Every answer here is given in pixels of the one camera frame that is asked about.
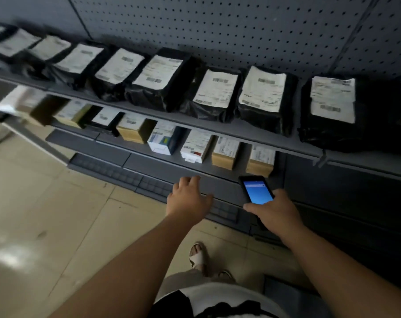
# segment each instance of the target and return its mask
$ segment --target left hand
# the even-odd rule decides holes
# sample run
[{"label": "left hand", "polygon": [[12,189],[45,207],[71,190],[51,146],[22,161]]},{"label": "left hand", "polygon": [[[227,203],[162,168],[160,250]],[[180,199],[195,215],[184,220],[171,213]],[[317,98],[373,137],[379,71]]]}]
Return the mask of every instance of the left hand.
[{"label": "left hand", "polygon": [[200,176],[182,177],[174,184],[166,200],[166,215],[187,219],[191,225],[199,223],[212,207],[214,195],[201,196]]}]

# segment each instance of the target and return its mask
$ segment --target left arm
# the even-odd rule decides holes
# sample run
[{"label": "left arm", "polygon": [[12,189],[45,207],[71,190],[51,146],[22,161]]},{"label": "left arm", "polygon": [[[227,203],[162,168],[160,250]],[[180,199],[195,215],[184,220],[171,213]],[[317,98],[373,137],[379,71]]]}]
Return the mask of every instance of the left arm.
[{"label": "left arm", "polygon": [[199,195],[199,177],[174,184],[166,217],[87,281],[50,318],[144,318],[178,246],[212,206],[213,196]]}]

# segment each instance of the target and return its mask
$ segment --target right arm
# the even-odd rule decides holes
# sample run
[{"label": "right arm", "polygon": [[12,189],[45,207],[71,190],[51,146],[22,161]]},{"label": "right arm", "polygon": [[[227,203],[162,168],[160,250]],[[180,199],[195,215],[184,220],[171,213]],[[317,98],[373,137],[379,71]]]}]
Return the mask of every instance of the right arm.
[{"label": "right arm", "polygon": [[401,289],[304,226],[284,190],[273,193],[273,201],[243,208],[288,246],[336,317],[401,318]]}]

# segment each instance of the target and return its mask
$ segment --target person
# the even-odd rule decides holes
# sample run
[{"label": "person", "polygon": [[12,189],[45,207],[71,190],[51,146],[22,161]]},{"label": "person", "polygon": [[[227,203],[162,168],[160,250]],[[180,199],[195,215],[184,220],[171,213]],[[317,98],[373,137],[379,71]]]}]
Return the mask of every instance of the person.
[{"label": "person", "polygon": [[[219,282],[204,277],[207,267],[200,243],[190,251],[194,268],[163,281],[183,238],[212,206],[212,195],[199,194],[199,180],[182,177],[167,198],[161,223],[105,265],[50,317],[287,317],[272,300],[238,286],[227,273],[217,278]],[[260,217],[293,252],[335,317],[401,317],[401,289],[304,226],[284,190],[273,193],[273,201],[243,208]]]}]

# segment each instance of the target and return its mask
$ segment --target smartphone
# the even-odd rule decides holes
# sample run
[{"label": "smartphone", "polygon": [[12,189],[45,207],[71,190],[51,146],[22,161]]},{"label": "smartphone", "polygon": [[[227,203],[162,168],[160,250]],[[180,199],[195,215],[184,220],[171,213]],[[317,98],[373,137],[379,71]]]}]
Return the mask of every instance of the smartphone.
[{"label": "smartphone", "polygon": [[[249,202],[264,204],[274,199],[274,195],[268,187],[264,176],[240,176],[239,182]],[[256,220],[261,230],[268,230],[259,217],[256,216]]]}]

